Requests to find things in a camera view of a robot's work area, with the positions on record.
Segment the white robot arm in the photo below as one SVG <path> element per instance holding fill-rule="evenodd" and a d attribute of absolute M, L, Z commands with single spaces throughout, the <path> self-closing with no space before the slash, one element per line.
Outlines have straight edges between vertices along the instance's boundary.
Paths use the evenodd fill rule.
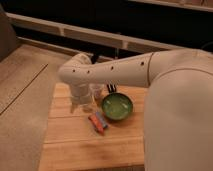
<path fill-rule="evenodd" d="M 177 49 L 92 64 L 78 54 L 59 69 L 78 101 L 90 83 L 144 87 L 146 171 L 213 171 L 213 53 Z"/>

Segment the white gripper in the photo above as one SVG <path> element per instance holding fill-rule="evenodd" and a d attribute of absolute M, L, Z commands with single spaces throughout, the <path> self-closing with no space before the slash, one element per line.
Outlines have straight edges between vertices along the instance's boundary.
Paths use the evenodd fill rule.
<path fill-rule="evenodd" d="M 84 112 L 92 110 L 92 93 L 88 84 L 70 85 L 70 112 L 73 113 L 76 109 L 81 108 Z"/>

